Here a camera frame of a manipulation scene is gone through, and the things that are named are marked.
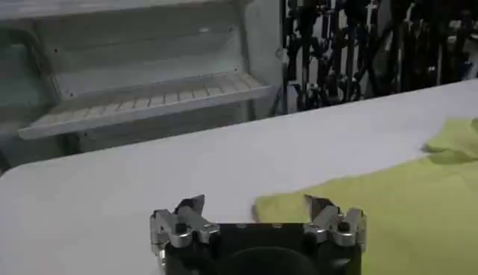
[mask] yellow towel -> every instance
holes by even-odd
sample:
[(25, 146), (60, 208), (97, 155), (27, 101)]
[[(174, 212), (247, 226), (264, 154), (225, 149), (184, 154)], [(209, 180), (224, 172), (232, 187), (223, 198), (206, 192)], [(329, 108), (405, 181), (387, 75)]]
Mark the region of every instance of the yellow towel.
[(367, 214), (365, 275), (478, 274), (478, 119), (446, 122), (428, 157), (259, 197), (264, 223), (309, 221), (304, 194)]

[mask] white cabinet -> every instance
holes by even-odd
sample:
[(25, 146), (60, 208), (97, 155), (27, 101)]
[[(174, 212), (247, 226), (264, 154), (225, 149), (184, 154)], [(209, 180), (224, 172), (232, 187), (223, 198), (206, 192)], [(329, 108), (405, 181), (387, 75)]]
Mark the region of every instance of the white cabinet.
[(0, 20), (27, 25), (43, 44), (59, 98), (19, 130), (24, 139), (265, 107), (280, 85), (274, 0), (0, 0)]

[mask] white tabletop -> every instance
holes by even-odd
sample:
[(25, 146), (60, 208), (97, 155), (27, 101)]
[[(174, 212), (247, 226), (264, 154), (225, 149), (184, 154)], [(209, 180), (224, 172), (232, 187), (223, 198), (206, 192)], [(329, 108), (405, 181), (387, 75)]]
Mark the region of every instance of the white tabletop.
[(478, 81), (17, 167), (0, 274), (155, 274), (153, 209), (205, 194), (209, 220), (251, 221), (257, 196), (422, 156), (450, 117), (478, 117)]

